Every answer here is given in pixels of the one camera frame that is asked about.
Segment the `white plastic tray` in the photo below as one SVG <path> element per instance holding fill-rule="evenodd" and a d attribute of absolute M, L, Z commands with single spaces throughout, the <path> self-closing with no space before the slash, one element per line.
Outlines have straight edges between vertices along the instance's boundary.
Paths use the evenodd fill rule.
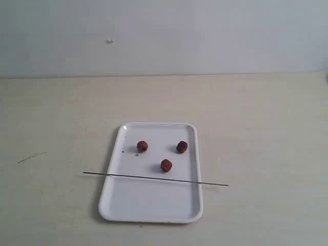
<path fill-rule="evenodd" d="M 139 141 L 148 149 L 140 153 Z M 176 146 L 188 143 L 180 154 Z M 164 159 L 172 162 L 163 172 Z M 201 181 L 197 132 L 187 123 L 130 122 L 117 133 L 107 170 L 158 178 Z M 100 215 L 110 221 L 191 223 L 203 213 L 200 184 L 107 176 L 98 203 Z"/>

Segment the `thin metal skewer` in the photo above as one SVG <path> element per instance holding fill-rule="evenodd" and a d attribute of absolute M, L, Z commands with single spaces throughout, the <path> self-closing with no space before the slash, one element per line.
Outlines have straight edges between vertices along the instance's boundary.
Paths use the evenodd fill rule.
<path fill-rule="evenodd" d="M 111 177 L 126 177 L 126 178 L 137 178 L 137 179 L 149 179 L 149 180 L 162 180 L 171 182 L 183 182 L 183 183 L 195 183 L 198 185 L 211 185 L 220 187 L 229 187 L 228 184 L 220 184 L 213 182 L 202 182 L 202 181 L 191 181 L 182 179 L 170 179 L 170 178 L 158 178 L 158 177 L 147 177 L 147 176 L 135 176 L 135 175 L 124 175 L 124 174 L 111 174 L 111 173 L 99 173 L 99 172 L 83 172 L 83 174 L 99 175 L 99 176 L 111 176 Z"/>

